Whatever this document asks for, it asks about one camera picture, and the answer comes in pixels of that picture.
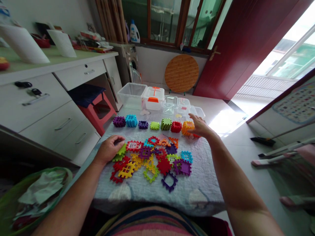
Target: paper towel roll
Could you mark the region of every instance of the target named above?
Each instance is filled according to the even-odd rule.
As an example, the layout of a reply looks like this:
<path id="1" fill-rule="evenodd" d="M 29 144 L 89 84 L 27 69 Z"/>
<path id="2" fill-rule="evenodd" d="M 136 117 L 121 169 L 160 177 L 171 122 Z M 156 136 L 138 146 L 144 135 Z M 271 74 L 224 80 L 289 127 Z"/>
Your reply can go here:
<path id="1" fill-rule="evenodd" d="M 48 29 L 50 37 L 58 48 L 60 54 L 64 57 L 76 57 L 69 36 L 59 30 Z"/>
<path id="2" fill-rule="evenodd" d="M 0 25 L 0 36 L 19 55 L 22 61 L 33 64 L 50 62 L 25 28 Z"/>

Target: red door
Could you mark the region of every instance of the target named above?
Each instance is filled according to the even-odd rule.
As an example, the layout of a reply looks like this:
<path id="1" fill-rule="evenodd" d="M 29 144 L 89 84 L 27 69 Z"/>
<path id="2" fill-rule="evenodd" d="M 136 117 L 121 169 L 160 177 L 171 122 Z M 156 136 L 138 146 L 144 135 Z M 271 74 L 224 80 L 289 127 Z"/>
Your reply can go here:
<path id="1" fill-rule="evenodd" d="M 312 2 L 234 0 L 213 47 L 221 54 L 205 64 L 194 95 L 232 99 Z"/>

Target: drawer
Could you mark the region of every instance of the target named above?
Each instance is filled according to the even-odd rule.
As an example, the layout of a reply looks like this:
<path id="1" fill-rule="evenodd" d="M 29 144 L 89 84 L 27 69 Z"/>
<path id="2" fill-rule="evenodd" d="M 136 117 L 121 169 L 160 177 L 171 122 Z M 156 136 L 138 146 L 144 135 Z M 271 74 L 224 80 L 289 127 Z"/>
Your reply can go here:
<path id="1" fill-rule="evenodd" d="M 54 150 L 85 119 L 74 101 L 70 101 L 19 134 Z"/>
<path id="2" fill-rule="evenodd" d="M 106 72 L 103 60 L 55 72 L 67 91 Z"/>
<path id="3" fill-rule="evenodd" d="M 71 132 L 54 151 L 63 155 L 77 165 L 82 165 L 99 141 L 100 136 L 88 119 L 85 119 Z"/>
<path id="4" fill-rule="evenodd" d="M 30 88 L 14 84 L 0 87 L 0 125 L 19 133 L 52 111 L 71 101 L 53 74 L 46 74 L 20 82 L 30 82 L 42 92 L 42 97 L 32 95 Z"/>

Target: hand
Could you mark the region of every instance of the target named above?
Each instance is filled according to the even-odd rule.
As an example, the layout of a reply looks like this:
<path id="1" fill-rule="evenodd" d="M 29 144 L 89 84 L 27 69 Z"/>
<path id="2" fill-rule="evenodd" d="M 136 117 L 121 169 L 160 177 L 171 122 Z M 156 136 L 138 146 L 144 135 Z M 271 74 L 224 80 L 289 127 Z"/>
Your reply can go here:
<path id="1" fill-rule="evenodd" d="M 121 140 L 116 146 L 114 142 L 116 140 Z M 111 161 L 114 156 L 117 154 L 119 149 L 125 144 L 125 137 L 120 135 L 112 135 L 106 139 L 100 146 L 93 162 L 95 164 L 100 164 L 105 166 L 109 161 Z"/>

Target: person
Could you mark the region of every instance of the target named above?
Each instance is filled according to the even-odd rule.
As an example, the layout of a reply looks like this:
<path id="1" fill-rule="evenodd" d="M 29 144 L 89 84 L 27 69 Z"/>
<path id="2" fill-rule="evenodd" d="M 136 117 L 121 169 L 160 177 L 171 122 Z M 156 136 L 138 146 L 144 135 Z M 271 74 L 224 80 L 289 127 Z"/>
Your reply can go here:
<path id="1" fill-rule="evenodd" d="M 206 138 L 210 145 L 218 183 L 234 234 L 284 235 L 220 137 L 202 118 L 189 115 L 195 124 L 195 129 L 190 133 Z M 92 163 L 33 235 L 79 235 L 96 192 L 100 174 L 123 146 L 124 140 L 123 136 L 113 135 L 102 143 Z M 215 226 L 222 226 L 217 222 L 215 221 Z M 229 228 L 212 232 L 217 232 L 213 235 L 232 235 Z M 163 206 L 146 206 L 115 216 L 98 233 L 113 234 L 204 235 L 205 231 L 179 211 Z"/>

